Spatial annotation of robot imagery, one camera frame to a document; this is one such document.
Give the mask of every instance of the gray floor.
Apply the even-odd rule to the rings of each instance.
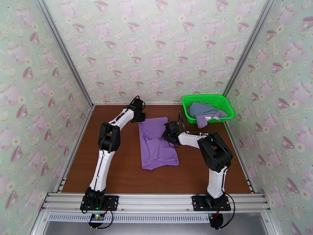
[[[87,223],[50,222],[45,235],[267,235],[260,214],[238,214],[233,221],[221,231],[214,231],[209,224],[112,224],[104,230],[90,229]]]

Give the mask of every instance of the metal corner post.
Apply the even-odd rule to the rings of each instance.
[[[264,7],[261,11],[261,14],[259,16],[259,19],[256,23],[256,25],[254,26],[252,33],[250,35],[250,38],[248,39],[246,46],[241,54],[241,57],[238,60],[238,63],[225,87],[225,90],[223,92],[223,95],[225,97],[227,97],[228,93],[230,92],[232,86],[234,85],[236,79],[238,78],[246,60],[248,59],[248,56],[251,52],[251,50],[254,47],[254,44],[257,41],[257,38],[259,37],[259,35],[261,34],[261,31],[263,29],[263,27],[266,24],[266,21],[268,19],[268,17],[270,16],[270,13],[273,11],[274,6],[276,4],[278,0],[266,0],[266,3],[264,4]]]
[[[52,15],[50,14],[49,8],[45,3],[45,0],[34,0],[39,12],[41,13],[47,28],[49,30],[49,32],[51,33],[52,37],[54,38],[55,43],[57,44],[63,58],[65,59],[70,71],[72,72],[78,86],[80,87],[81,91],[83,92],[83,95],[86,99],[86,101],[88,102],[89,106],[92,107],[94,105],[94,103],[92,102],[92,99],[90,98],[86,87],[83,84],[82,79],[79,76],[79,73],[75,67],[75,64],[65,46],[65,43],[58,31],[58,28],[56,27],[55,21],[52,18]]]

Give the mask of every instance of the vent grille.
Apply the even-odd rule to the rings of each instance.
[[[51,213],[51,222],[89,222],[90,213]],[[111,214],[107,214],[104,222],[111,221]],[[209,223],[208,214],[114,214],[115,223]]]

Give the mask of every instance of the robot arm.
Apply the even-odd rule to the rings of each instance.
[[[217,132],[210,134],[180,132],[179,122],[165,124],[163,138],[172,144],[188,145],[200,149],[205,164],[209,168],[209,184],[206,202],[210,210],[220,211],[227,197],[224,192],[226,172],[233,155]]]
[[[82,211],[101,210],[104,207],[106,178],[111,160],[121,144],[121,130],[130,120],[132,123],[145,120],[146,114],[142,113],[144,106],[144,102],[136,96],[115,119],[101,125],[98,162],[94,177],[81,203]]]

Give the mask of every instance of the purple cloth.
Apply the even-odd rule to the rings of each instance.
[[[222,110],[217,110],[215,114],[202,114],[197,116],[197,126],[198,128],[204,128],[205,126],[208,125],[208,120],[205,117],[211,117],[214,118],[218,121],[221,121],[221,117],[228,117],[228,115],[222,111]]]
[[[175,148],[162,138],[167,117],[147,118],[139,123],[139,139],[141,150],[141,167],[153,170],[160,166],[178,165]]]

